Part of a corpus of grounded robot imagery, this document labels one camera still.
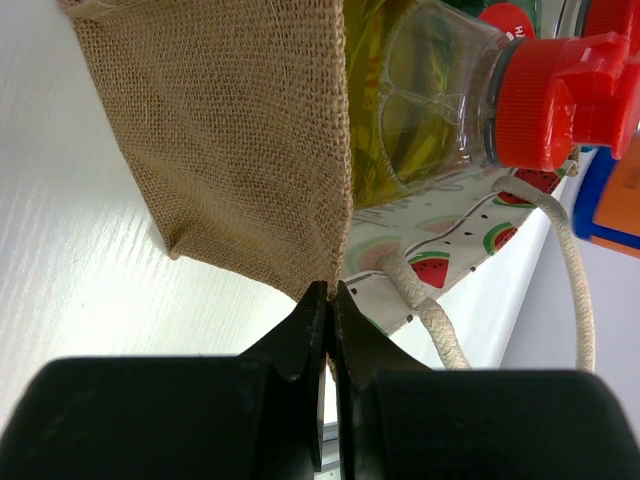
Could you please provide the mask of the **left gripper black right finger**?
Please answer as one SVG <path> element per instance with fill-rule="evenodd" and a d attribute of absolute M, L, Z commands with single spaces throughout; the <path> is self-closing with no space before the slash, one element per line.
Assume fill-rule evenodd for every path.
<path fill-rule="evenodd" d="M 346 479 L 635 479 L 639 448 L 596 376 L 432 370 L 340 286 L 333 302 Z"/>

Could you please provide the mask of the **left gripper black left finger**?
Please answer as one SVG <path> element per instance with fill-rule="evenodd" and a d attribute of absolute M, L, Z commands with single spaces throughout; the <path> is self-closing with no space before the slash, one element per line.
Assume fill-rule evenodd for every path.
<path fill-rule="evenodd" d="M 52 361 L 1 438 L 5 479 L 310 479 L 321 467 L 327 287 L 236 356 Z"/>

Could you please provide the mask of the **blue orange pump bottle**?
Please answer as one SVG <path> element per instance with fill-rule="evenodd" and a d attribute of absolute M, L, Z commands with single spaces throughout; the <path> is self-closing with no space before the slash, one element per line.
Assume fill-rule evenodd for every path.
<path fill-rule="evenodd" d="M 584 174 L 573 206 L 574 234 L 591 244 L 639 256 L 639 138 L 617 160 L 602 147 Z"/>

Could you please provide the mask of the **watermelon print jute bag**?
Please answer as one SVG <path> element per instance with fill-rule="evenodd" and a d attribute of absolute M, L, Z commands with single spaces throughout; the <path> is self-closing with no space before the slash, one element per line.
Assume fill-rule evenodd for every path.
<path fill-rule="evenodd" d="M 172 258 L 335 295 L 354 211 L 338 1 L 64 1 Z"/>

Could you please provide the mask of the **yellow dish soap bottle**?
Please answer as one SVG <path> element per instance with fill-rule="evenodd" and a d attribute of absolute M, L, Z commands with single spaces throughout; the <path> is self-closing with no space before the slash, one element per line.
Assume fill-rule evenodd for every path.
<path fill-rule="evenodd" d="M 639 120 L 639 5 L 589 1 L 577 34 L 510 39 L 445 1 L 344 5 L 357 208 L 490 167 L 623 156 Z"/>

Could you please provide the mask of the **green dish soap bottle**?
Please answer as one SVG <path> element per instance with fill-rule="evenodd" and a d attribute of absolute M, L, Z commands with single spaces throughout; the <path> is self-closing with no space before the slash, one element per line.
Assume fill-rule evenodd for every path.
<path fill-rule="evenodd" d="M 510 39 L 553 38 L 563 1 L 445 0 L 449 6 L 493 25 Z"/>

